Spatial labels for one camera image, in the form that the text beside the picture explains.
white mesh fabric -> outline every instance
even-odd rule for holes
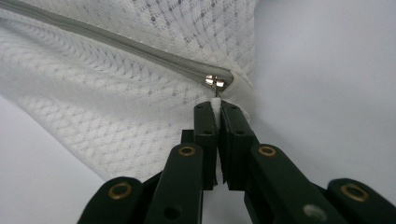
[[[252,109],[253,2],[26,2],[228,68],[235,82],[223,97]],[[3,9],[0,18],[0,92],[104,179],[158,173],[181,130],[192,128],[193,107],[213,96],[172,70],[87,37]]]

white background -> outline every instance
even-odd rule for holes
[[[252,127],[314,183],[359,180],[396,204],[396,2],[261,1]],[[75,223],[104,181],[0,98],[0,223]],[[203,223],[249,223],[205,193]]]

gray zipper track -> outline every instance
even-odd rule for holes
[[[57,15],[39,7],[31,6],[16,0],[0,0],[0,8],[132,53],[138,57],[172,69],[173,71],[203,85],[205,85],[205,78],[207,75],[215,76],[224,80],[225,86],[223,89],[227,88],[227,86],[233,82],[233,75],[229,70],[224,68],[188,60],[138,43],[122,35],[117,35],[87,23]]]

brass screw hole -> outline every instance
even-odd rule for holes
[[[192,156],[195,154],[195,148],[193,147],[182,147],[178,150],[178,153],[182,156]]]
[[[266,157],[273,157],[276,155],[276,150],[271,147],[260,147],[259,152]]]
[[[350,199],[353,199],[360,203],[364,203],[369,199],[369,194],[367,193],[367,191],[355,184],[345,184],[341,186],[341,191]]]
[[[132,186],[127,182],[120,182],[108,191],[108,197],[114,200],[123,199],[130,195],[132,192]]]

zipper pull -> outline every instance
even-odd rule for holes
[[[224,91],[225,80],[216,76],[206,75],[205,84],[214,89],[215,96],[218,97]]]

